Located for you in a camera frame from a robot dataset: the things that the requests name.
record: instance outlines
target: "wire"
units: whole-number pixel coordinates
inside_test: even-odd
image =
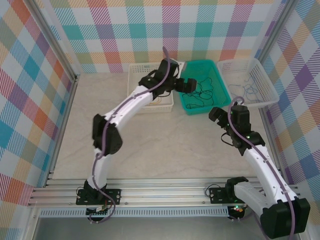
[[[75,194],[76,194],[77,196],[79,196],[79,195],[78,195],[78,189],[83,189],[83,187],[82,187],[82,186],[79,186],[79,187],[75,190]]]
[[[270,168],[270,170],[272,171],[274,177],[276,178],[277,182],[280,185],[280,188],[282,189],[282,191],[284,192],[284,195],[288,201],[289,207],[290,207],[290,211],[291,211],[291,230],[290,230],[290,235],[289,235],[289,239],[291,240],[293,238],[293,235],[295,233],[295,227],[296,227],[296,216],[295,216],[295,210],[294,210],[294,206],[290,200],[289,194],[286,191],[286,188],[284,186],[284,184],[282,183],[281,179],[279,178],[276,170],[272,167],[271,163],[268,161],[268,159],[266,158],[266,156],[249,140],[247,140],[245,137],[243,137],[234,127],[234,124],[231,121],[231,107],[234,105],[234,103],[238,100],[241,100],[241,103],[243,104],[245,102],[245,99],[241,96],[237,96],[235,97],[229,107],[228,107],[228,122],[230,124],[230,127],[232,128],[232,130],[234,131],[234,133],[243,141],[245,141],[247,144],[249,144],[254,150],[256,150],[256,152],[263,158],[263,160],[266,162],[266,164],[268,165],[268,167]]]
[[[111,209],[111,207],[112,207],[112,202],[111,202],[111,204],[110,204],[110,207],[108,207],[108,200],[106,199],[105,200],[105,207],[106,207],[106,209],[108,209],[108,210],[110,210]]]
[[[227,135],[227,134],[228,134],[228,133],[225,132],[224,134],[221,135],[221,141],[222,141],[223,143],[228,144],[229,146],[233,147],[233,145],[232,145],[231,143],[226,142],[225,140],[222,139],[223,136],[225,136],[225,135]]]
[[[167,95],[164,95],[164,96],[159,96],[159,98],[165,98],[165,97],[168,97],[170,96],[171,92],[169,92]]]
[[[115,201],[113,200],[112,197],[110,197],[108,194],[106,194],[105,192],[103,192],[100,187],[97,185],[97,182],[96,182],[96,179],[95,179],[95,168],[96,168],[96,164],[97,164],[97,161],[100,160],[104,154],[105,154],[105,151],[106,151],[106,146],[107,146],[107,140],[106,140],[106,135],[107,135],[107,129],[108,129],[108,125],[110,124],[111,120],[113,119],[113,116],[115,116],[119,111],[120,109],[122,109],[128,102],[130,102],[132,99],[135,99],[143,94],[146,94],[146,93],[150,93],[152,92],[154,89],[158,88],[159,86],[161,86],[165,80],[167,79],[168,75],[169,75],[169,71],[170,71],[170,57],[169,57],[169,53],[167,51],[167,49],[165,47],[162,48],[163,49],[163,52],[165,54],[165,57],[166,57],[166,61],[167,61],[167,69],[166,69],[166,73],[163,77],[163,79],[157,84],[155,85],[154,87],[150,88],[150,89],[147,89],[145,91],[142,91],[140,93],[137,93],[136,95],[134,96],[131,96],[129,98],[127,98],[125,101],[123,101],[120,106],[113,112],[113,115],[106,121],[106,124],[104,125],[103,127],[103,132],[102,132],[102,147],[101,147],[101,153],[97,153],[95,155],[95,159],[94,159],[94,162],[93,162],[93,167],[92,167],[92,182],[95,186],[95,188],[102,194],[104,195],[107,199],[109,199],[111,201],[111,203],[113,204],[113,209],[112,209],[112,212],[110,213],[109,216],[106,216],[104,217],[102,220],[100,221],[93,221],[91,219],[91,216],[92,214],[89,215],[89,220],[90,220],[90,223],[96,223],[96,224],[100,224],[100,223],[103,223],[105,221],[107,221],[109,218],[111,218],[111,216],[115,213],[116,211],[116,203]]]
[[[149,104],[159,104],[159,103],[161,103],[161,98],[159,98],[159,97],[157,97],[157,99],[158,99],[158,101],[157,102],[150,102]]]
[[[209,189],[211,186],[213,186],[213,185],[216,185],[216,186],[218,186],[219,188],[221,188],[218,184],[215,184],[215,183],[213,183],[213,184],[211,184],[210,186],[208,186],[208,187],[206,188],[206,190],[204,191],[204,194],[205,194],[208,198],[210,198],[210,196],[208,196],[207,191],[208,191],[208,189]]]
[[[215,102],[213,90],[213,80],[211,77],[206,77],[204,80],[198,81],[195,91],[182,94],[182,98],[186,103],[193,102],[187,103],[185,107],[187,109],[196,109],[212,106]]]
[[[258,91],[256,88],[254,88],[254,85],[256,85],[256,84],[255,84],[255,81],[254,81],[254,78],[253,78],[252,76],[250,76],[247,80],[244,80],[244,82],[247,83],[247,84],[244,85],[244,86],[241,85],[241,84],[229,84],[229,85],[228,85],[228,88],[229,88],[229,90],[230,90],[230,94],[231,94],[232,96],[237,97],[238,95],[234,94],[234,93],[231,91],[231,88],[230,88],[230,87],[234,86],[234,87],[238,87],[238,89],[239,89],[239,87],[240,87],[240,88],[243,88],[243,95],[242,95],[243,98],[245,97],[245,98],[246,98],[248,101],[250,101],[250,102],[258,102],[258,103],[261,103],[262,101],[261,101],[261,100],[259,99],[259,97],[257,96],[257,93],[259,93],[259,91]],[[255,96],[255,99],[251,99],[250,95],[254,95],[254,96]]]
[[[152,74],[154,74],[157,70],[152,70],[151,72],[148,73],[148,76],[151,76]]]

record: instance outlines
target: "teal plastic basket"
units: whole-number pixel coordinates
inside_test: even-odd
[[[188,115],[203,114],[211,111],[213,107],[224,107],[230,104],[231,99],[226,85],[212,60],[196,60],[186,62],[186,68],[181,73],[181,78],[195,79],[195,91],[212,93],[212,98],[202,99],[193,94],[179,93],[182,106]]]

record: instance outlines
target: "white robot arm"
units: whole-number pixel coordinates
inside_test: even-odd
[[[265,142],[258,132],[251,130],[250,113],[246,106],[238,105],[236,97],[228,113],[214,107],[209,119],[226,130],[232,145],[245,157],[254,169],[265,193],[256,190],[245,177],[227,180],[226,195],[230,201],[241,200],[258,215],[261,227],[271,238],[292,236],[306,229],[310,205],[305,198],[299,199],[287,185],[270,158]]]
[[[173,62],[170,64],[168,78],[160,87],[149,92],[148,90],[159,84],[167,66],[168,62],[163,60],[159,69],[143,77],[139,86],[119,106],[103,116],[97,114],[94,117],[92,131],[93,145],[95,146],[94,155],[96,157],[100,156],[100,158],[94,161],[92,176],[85,182],[82,195],[78,195],[76,204],[99,205],[104,202],[106,194],[101,194],[101,192],[106,191],[108,162],[122,146],[119,132],[130,118],[165,91],[176,90],[191,93],[196,89],[197,82],[195,79],[188,79],[185,82],[184,79],[180,78],[184,64]],[[233,200],[242,200],[247,203],[260,217],[262,228],[270,238],[289,235],[292,226],[291,216],[295,218],[294,232],[303,232],[310,211],[308,201],[304,198],[299,199],[291,190],[271,160],[260,134],[251,131],[248,108],[243,105],[235,105],[232,106],[231,110],[233,112],[232,125],[254,147],[235,134],[228,123],[227,113],[221,108],[214,107],[209,113],[209,119],[212,121],[218,119],[217,124],[226,130],[226,133],[232,139],[233,146],[238,148],[240,154],[245,157],[256,172],[265,195],[258,192],[246,178],[231,178],[225,186],[230,203],[234,203]]]

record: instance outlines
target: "plaid fabric backdrop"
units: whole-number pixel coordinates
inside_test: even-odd
[[[320,1],[301,0],[264,68],[280,96],[267,108],[290,184],[311,200],[320,225]]]
[[[49,0],[37,2],[70,63],[78,62],[85,73],[127,72],[130,63],[160,62],[162,46],[180,61],[255,56],[286,2],[50,0],[50,15],[42,1]]]
[[[25,206],[45,177],[70,88],[23,1],[0,0],[0,240],[26,227]]]

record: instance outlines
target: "tangled black wire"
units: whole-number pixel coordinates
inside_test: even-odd
[[[204,80],[197,82],[195,91],[192,93],[184,93],[182,97],[186,102],[185,107],[187,109],[197,109],[212,106],[214,104],[214,87],[212,82],[212,78],[207,77]]]

